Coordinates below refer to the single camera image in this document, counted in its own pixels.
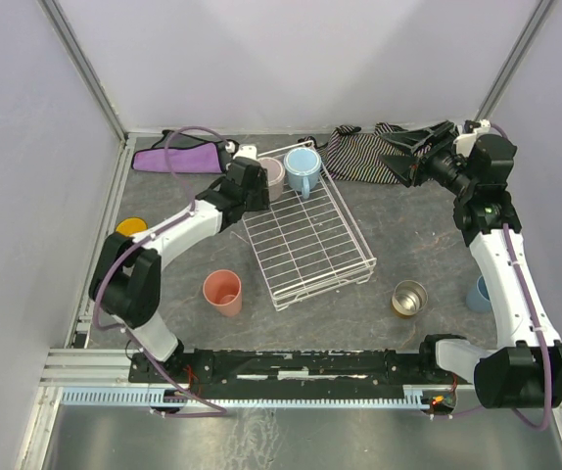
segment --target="black and white striped fabric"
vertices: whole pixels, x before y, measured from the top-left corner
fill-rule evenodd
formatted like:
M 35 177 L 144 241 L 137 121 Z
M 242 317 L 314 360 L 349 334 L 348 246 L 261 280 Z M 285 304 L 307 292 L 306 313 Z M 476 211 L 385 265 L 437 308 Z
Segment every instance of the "black and white striped fabric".
M 346 181 L 363 181 L 377 184 L 398 184 L 391 171 L 379 160 L 380 155 L 403 155 L 380 134 L 405 131 L 398 125 L 379 122 L 372 133 L 361 132 L 361 127 L 341 125 L 337 127 L 329 142 L 316 146 L 331 177 Z M 419 151 L 422 155 L 428 148 Z

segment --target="white wall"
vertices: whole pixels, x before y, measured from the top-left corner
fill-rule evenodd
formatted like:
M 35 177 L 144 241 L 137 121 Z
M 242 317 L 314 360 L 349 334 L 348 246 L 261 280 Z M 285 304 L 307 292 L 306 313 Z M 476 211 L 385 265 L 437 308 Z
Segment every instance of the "white wall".
M 60 0 L 129 130 L 470 118 L 536 0 Z
M 562 1 L 492 120 L 519 147 L 510 190 L 539 295 L 562 335 Z
M 0 469 L 70 325 L 116 156 L 37 2 L 0 0 Z

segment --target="pink cup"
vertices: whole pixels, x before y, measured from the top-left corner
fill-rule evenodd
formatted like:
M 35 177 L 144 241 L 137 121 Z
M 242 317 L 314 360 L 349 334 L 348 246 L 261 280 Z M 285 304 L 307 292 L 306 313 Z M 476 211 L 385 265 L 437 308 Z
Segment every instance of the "pink cup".
M 235 316 L 242 309 L 242 282 L 228 269 L 214 271 L 207 277 L 203 295 L 224 316 Z
M 285 168 L 277 159 L 270 157 L 261 157 L 258 159 L 259 164 L 265 168 L 268 175 L 268 193 L 270 194 L 270 202 L 276 201 L 283 194 L 283 183 L 285 180 Z

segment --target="light blue cup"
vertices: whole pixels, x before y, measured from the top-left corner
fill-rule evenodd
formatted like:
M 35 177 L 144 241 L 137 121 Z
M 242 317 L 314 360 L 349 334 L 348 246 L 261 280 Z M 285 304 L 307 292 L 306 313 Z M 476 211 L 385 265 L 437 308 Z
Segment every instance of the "light blue cup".
M 486 287 L 484 276 L 479 276 L 475 285 L 468 291 L 466 305 L 471 310 L 479 313 L 492 311 L 492 304 L 490 303 L 490 296 L 488 295 L 488 287 Z
M 294 149 L 283 159 L 283 166 L 288 175 L 288 184 L 303 199 L 309 198 L 309 192 L 318 184 L 322 160 L 311 149 Z

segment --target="wire dish drying rack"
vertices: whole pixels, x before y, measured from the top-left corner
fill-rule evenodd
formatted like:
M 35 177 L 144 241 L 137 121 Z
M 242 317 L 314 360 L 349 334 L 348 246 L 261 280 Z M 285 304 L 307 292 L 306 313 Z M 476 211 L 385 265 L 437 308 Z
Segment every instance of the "wire dish drying rack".
M 259 157 L 283 159 L 283 147 Z M 244 225 L 277 310 L 372 275 L 377 260 L 331 175 L 323 166 L 319 184 L 304 201 L 287 183 L 270 211 L 248 212 Z

